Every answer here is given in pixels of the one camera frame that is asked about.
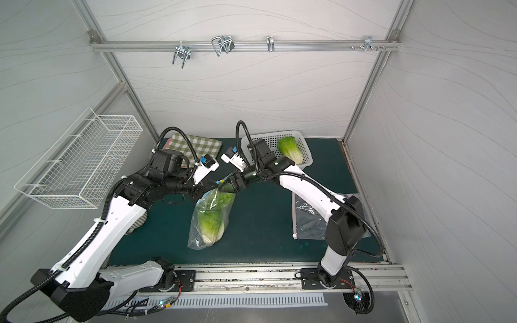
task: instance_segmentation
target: aluminum rail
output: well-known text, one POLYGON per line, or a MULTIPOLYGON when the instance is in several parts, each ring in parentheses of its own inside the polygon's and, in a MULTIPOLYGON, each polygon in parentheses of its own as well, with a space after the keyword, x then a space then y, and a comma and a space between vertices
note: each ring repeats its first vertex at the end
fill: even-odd
MULTIPOLYGON (((232 52, 268 52, 267 41, 234 41, 232 52)), ((211 41, 182 41, 192 52, 213 52, 211 41)), ((94 52, 174 52, 180 41, 101 41, 90 46, 94 52)), ((372 40, 370 51, 397 51, 400 42, 372 40)), ((362 52, 364 40, 275 40, 275 52, 362 52)))
MULTIPOLYGON (((190 295, 238 293, 313 293, 315 291, 344 292, 350 289, 302 289, 302 281, 295 278, 301 268, 316 268, 318 263, 275 264, 214 264, 178 265, 176 270, 195 270, 194 290, 190 295)), ((413 288, 402 265, 388 263, 350 263, 368 279, 374 291, 412 291, 413 288)), ((368 290, 366 282, 355 272, 355 285, 368 290)))

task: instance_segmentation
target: metal hook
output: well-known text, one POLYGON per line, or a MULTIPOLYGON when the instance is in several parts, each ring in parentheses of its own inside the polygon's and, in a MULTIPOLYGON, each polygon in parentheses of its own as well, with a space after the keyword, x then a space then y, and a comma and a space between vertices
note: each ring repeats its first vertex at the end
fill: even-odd
POLYGON ((375 50, 375 48, 372 47, 372 36, 368 36, 365 40, 364 40, 364 45, 361 46, 362 50, 364 52, 366 52, 367 50, 369 49, 373 49, 375 50))
POLYGON ((273 39, 273 36, 267 36, 267 51, 273 52, 275 50, 275 40, 273 39))
POLYGON ((181 62, 181 68, 183 68, 185 66, 185 62, 190 59, 190 49, 182 44, 176 46, 176 51, 174 52, 174 57, 172 58, 172 65, 174 65, 177 57, 183 60, 183 62, 181 62))
POLYGON ((216 51, 217 56, 220 56, 222 51, 226 54, 232 51, 235 48, 235 44, 233 44, 232 36, 216 36, 212 38, 212 46, 216 51))

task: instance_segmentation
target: green checkered towel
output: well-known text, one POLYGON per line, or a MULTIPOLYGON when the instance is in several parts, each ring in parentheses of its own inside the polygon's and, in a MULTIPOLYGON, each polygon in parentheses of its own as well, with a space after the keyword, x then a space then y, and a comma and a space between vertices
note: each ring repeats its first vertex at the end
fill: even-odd
MULTIPOLYGON (((215 159, 217 157, 217 154, 219 153, 219 150, 221 149, 221 146, 223 145, 221 141, 210 138, 198 136, 187 136, 187 138, 194 146, 194 150, 198 158, 201 158, 202 156, 209 154, 215 159)), ((194 163, 194 157, 190 152, 189 146, 187 145, 185 139, 183 139, 183 136, 179 133, 173 133, 172 137, 165 143, 163 149, 181 151, 189 159, 190 165, 194 163)))

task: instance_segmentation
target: white wall panel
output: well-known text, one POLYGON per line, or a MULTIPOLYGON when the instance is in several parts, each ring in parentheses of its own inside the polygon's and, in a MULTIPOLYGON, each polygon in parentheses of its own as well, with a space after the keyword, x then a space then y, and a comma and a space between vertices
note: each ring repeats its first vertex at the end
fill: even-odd
POLYGON ((515 1, 415 1, 348 143, 425 322, 515 322, 515 17, 515 1))
POLYGON ((87 0, 109 40, 384 39, 399 0, 87 0))
MULTIPOLYGON (((108 40, 158 41, 384 39, 400 1, 87 2, 108 40)), ((243 119, 254 133, 340 137, 376 54, 194 52, 183 70, 172 53, 117 57, 158 131, 233 137, 243 119)))
MULTIPOLYGON (((104 114, 132 114, 142 120, 126 94, 104 114)), ((115 180, 129 175, 147 163, 154 140, 144 130, 115 180)), ((102 206, 96 210, 52 210, 33 203, 0 244, 0 267, 4 279, 0 290, 3 308, 32 287, 30 278, 39 268, 50 268, 60 260, 94 224, 102 206)), ((42 292, 37 292, 17 306, 9 319, 33 322, 61 314, 62 311, 42 292)))
POLYGON ((14 184, 117 79, 69 0, 0 3, 0 210, 14 184))
POLYGON ((160 132, 167 126, 233 137, 243 119, 252 133, 300 130, 340 137, 376 54, 353 52, 197 53, 181 69, 172 53, 117 58, 160 132))

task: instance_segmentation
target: red wire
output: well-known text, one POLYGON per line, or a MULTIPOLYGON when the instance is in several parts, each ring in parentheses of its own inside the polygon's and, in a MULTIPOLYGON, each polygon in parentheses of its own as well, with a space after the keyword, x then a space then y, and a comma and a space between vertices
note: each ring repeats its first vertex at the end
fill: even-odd
POLYGON ((176 300, 178 300, 179 296, 181 295, 181 282, 178 280, 178 285, 179 285, 179 292, 178 292, 178 297, 176 297, 176 300))
POLYGON ((342 279, 342 278, 339 278, 339 279, 341 279, 341 281, 342 281, 343 283, 347 283, 348 285, 352 286, 352 288, 357 288, 356 286, 352 285, 351 283, 347 282, 346 280, 344 280, 344 279, 342 279))

